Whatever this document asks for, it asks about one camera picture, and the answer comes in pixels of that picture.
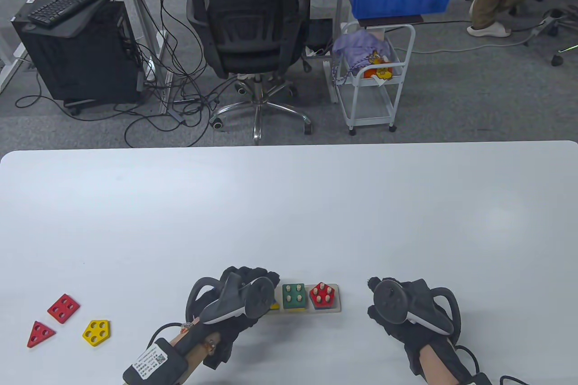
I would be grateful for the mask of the person's left hand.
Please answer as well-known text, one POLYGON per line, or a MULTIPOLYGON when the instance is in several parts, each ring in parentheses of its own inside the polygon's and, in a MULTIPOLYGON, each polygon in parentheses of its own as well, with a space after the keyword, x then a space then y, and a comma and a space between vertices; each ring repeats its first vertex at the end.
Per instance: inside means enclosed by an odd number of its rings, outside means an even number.
POLYGON ((198 320, 191 344, 204 342, 210 334, 220 336, 205 366, 217 369, 229 360, 239 334, 270 310, 279 283, 280 275, 265 268, 228 267, 220 278, 203 277, 194 284, 185 308, 186 322, 198 320))

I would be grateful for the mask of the person's right hand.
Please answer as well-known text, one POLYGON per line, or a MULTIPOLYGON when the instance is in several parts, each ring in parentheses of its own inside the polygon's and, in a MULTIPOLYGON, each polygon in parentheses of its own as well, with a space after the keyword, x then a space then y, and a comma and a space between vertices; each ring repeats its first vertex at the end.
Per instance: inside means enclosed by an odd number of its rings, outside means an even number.
POLYGON ((372 276, 367 281, 373 294, 368 316, 403 344, 415 376, 424 376, 420 351, 431 343, 442 350, 453 348, 461 334, 461 314, 448 288, 429 288, 422 278, 399 282, 372 276))

